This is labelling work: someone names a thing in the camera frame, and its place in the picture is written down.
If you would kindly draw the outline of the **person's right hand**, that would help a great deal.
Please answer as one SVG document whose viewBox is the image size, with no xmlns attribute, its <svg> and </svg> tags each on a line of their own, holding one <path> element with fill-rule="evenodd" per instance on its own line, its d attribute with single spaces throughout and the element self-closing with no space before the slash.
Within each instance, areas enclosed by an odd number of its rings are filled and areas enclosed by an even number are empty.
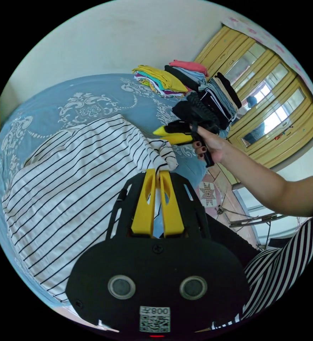
<svg viewBox="0 0 313 341">
<path fill-rule="evenodd" d="M 220 163 L 225 161 L 234 150 L 228 141 L 202 127 L 197 128 L 197 133 L 202 138 L 202 141 L 195 141 L 192 146 L 201 161 L 204 161 L 205 154 L 209 153 L 213 162 Z"/>
</svg>

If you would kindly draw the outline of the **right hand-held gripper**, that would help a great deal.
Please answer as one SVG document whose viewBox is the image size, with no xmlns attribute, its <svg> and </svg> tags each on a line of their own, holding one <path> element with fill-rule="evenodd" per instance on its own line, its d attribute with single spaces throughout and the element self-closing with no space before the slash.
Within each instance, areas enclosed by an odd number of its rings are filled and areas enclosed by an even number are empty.
<svg viewBox="0 0 313 341">
<path fill-rule="evenodd" d="M 191 92 L 186 100 L 178 102 L 172 108 L 172 113 L 177 120 L 153 131 L 153 135 L 163 136 L 163 140 L 171 145 L 182 146 L 202 141 L 197 133 L 198 127 L 219 135 L 219 119 L 201 102 L 197 93 Z"/>
</svg>

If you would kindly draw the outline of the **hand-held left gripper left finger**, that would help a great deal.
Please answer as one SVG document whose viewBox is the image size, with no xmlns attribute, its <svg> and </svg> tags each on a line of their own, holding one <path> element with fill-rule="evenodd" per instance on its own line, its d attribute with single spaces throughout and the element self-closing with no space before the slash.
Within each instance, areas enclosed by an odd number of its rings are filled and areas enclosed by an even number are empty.
<svg viewBox="0 0 313 341">
<path fill-rule="evenodd" d="M 155 216 L 156 171 L 148 169 L 142 183 L 131 230 L 134 235 L 152 237 Z"/>
</svg>

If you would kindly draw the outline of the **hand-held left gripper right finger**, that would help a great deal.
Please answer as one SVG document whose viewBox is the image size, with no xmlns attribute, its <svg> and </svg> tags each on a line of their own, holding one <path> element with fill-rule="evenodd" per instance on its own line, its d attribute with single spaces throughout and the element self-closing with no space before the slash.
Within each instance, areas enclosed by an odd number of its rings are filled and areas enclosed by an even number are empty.
<svg viewBox="0 0 313 341">
<path fill-rule="evenodd" d="M 175 191 L 168 171 L 160 172 L 161 211 L 164 226 L 164 238 L 182 235 L 185 228 L 182 221 Z"/>
</svg>

